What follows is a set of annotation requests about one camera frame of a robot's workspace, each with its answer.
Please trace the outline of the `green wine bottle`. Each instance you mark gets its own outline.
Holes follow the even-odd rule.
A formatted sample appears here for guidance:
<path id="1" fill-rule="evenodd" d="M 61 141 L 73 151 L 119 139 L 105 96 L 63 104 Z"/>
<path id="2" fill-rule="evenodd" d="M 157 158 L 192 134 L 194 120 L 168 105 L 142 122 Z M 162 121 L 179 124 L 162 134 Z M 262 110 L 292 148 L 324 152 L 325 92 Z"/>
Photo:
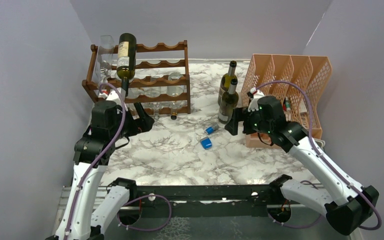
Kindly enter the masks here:
<path id="1" fill-rule="evenodd" d="M 137 39 L 131 33 L 123 33 L 119 37 L 117 50 L 116 74 L 121 80 L 121 88 L 128 96 L 129 83 L 135 76 Z"/>
<path id="2" fill-rule="evenodd" d="M 234 108 L 238 104 L 239 95 L 236 91 L 237 84 L 238 80 L 233 78 L 230 82 L 228 90 L 225 91 L 221 97 L 218 120 L 223 124 L 227 124 L 231 120 Z"/>
<path id="3" fill-rule="evenodd" d="M 219 92 L 218 92 L 218 98 L 217 98 L 217 104 L 220 105 L 222 101 L 222 95 L 224 92 L 229 90 L 230 84 L 232 79 L 237 79 L 237 76 L 235 74 L 237 67 L 237 62 L 235 60 L 230 61 L 229 63 L 229 69 L 226 74 L 224 74 L 220 81 L 219 86 Z"/>

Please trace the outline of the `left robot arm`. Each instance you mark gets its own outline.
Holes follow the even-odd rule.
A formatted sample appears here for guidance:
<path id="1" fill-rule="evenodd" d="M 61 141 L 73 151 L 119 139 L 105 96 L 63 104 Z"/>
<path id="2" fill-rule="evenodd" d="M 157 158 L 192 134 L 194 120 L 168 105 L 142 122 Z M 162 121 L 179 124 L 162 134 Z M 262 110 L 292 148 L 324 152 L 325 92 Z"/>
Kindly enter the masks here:
<path id="1" fill-rule="evenodd" d="M 120 208 L 137 200 L 136 181 L 119 177 L 103 202 L 94 207 L 116 141 L 148 132 L 155 122 L 141 103 L 134 103 L 134 107 L 138 118 L 112 100 L 95 103 L 88 129 L 74 146 L 72 187 L 65 212 L 49 239 L 102 240 Z"/>

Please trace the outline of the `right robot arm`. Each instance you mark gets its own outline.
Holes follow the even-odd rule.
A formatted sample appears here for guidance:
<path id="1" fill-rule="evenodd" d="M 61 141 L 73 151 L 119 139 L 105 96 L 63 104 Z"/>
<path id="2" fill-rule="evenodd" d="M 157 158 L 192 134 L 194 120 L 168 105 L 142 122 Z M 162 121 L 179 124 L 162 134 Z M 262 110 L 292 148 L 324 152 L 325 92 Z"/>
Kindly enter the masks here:
<path id="1" fill-rule="evenodd" d="M 323 215 L 333 229 L 342 235 L 350 235 L 361 228 L 372 215 L 377 225 L 369 230 L 377 230 L 382 218 L 376 209 L 379 192 L 372 185 L 363 186 L 346 174 L 315 143 L 312 135 L 298 122 L 288 121 L 281 102 L 274 96 L 253 98 L 248 107 L 236 107 L 225 129 L 233 136 L 238 134 L 239 122 L 243 123 L 243 133 L 267 134 L 274 145 L 301 162 L 324 186 L 328 195 L 303 185 L 291 177 L 283 175 L 272 182 L 268 190 L 269 199 L 280 204 L 292 200 Z"/>

